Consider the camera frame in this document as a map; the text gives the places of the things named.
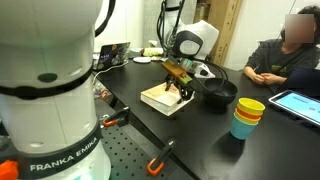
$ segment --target blue cup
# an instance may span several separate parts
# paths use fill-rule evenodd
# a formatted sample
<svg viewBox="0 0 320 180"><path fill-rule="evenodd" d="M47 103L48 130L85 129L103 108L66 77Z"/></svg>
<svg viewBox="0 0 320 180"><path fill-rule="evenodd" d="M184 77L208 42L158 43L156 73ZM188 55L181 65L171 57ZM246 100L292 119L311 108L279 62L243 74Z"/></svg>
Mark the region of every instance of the blue cup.
<svg viewBox="0 0 320 180"><path fill-rule="evenodd" d="M257 124L247 124L242 122L233 115L230 132L235 138L245 140L254 130L256 125Z"/></svg>

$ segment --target gray shirt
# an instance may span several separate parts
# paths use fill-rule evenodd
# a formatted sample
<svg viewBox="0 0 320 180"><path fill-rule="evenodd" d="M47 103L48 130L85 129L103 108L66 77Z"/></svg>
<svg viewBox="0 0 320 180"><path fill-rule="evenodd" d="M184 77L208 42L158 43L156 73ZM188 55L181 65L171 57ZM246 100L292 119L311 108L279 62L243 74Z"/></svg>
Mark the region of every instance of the gray shirt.
<svg viewBox="0 0 320 180"><path fill-rule="evenodd" d="M254 69L257 74L273 73L287 77L296 67L314 69L319 63L320 48L317 46L300 48L289 54L283 54L281 47L281 39L260 42L246 66Z"/></svg>

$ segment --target black bowl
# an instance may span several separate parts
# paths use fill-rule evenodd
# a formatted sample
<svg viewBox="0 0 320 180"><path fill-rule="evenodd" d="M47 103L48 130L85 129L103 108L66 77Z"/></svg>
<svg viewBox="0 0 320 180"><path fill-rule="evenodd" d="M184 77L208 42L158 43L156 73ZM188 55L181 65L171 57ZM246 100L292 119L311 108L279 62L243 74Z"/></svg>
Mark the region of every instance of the black bowl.
<svg viewBox="0 0 320 180"><path fill-rule="evenodd" d="M225 80L221 91L210 92L220 87L222 83L221 78L210 78L205 80L204 86L209 92L204 92L204 101L211 106L226 108L230 104L238 93L238 88L232 82Z"/></svg>

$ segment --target stacked cups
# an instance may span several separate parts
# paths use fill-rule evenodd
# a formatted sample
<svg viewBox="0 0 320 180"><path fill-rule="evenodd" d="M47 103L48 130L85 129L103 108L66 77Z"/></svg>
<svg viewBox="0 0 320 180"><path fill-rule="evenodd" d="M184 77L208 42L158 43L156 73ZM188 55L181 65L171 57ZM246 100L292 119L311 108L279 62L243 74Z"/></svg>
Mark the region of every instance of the stacked cups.
<svg viewBox="0 0 320 180"><path fill-rule="evenodd" d="M237 139L245 140L258 125L264 109L265 106L259 101L240 98L233 115L231 134Z"/></svg>

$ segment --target black table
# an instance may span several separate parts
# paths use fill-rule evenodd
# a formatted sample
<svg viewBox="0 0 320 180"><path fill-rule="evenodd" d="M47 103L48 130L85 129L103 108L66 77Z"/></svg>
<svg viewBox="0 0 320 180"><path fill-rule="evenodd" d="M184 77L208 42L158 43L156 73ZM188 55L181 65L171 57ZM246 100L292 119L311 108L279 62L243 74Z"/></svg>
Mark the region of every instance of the black table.
<svg viewBox="0 0 320 180"><path fill-rule="evenodd" d="M320 179L320 132L287 120L283 112L267 105L268 88L258 87L241 72L227 70L238 87L236 100L227 112L215 113L196 94L195 99L167 117L140 102L140 92L164 81L160 63L129 62L122 68L100 74L98 79L160 141L178 140L174 155L200 179L302 180ZM229 134L239 97L266 104L264 116L246 141Z"/></svg>

